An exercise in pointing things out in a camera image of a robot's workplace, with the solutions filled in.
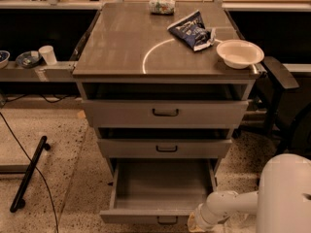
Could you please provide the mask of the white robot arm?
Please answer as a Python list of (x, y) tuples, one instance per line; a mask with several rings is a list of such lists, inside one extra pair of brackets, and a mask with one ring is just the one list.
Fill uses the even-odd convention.
[(311, 233), (311, 160), (280, 154), (264, 166), (259, 189), (214, 191), (188, 219), (190, 232), (207, 232), (239, 212), (257, 217), (256, 233)]

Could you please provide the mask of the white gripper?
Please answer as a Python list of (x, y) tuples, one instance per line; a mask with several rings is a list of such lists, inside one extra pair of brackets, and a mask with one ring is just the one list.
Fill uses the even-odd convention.
[(207, 232), (215, 226), (215, 223), (213, 221), (208, 221), (203, 216), (202, 208), (203, 205), (200, 204), (193, 213), (190, 213), (190, 216), (188, 218), (189, 232)]

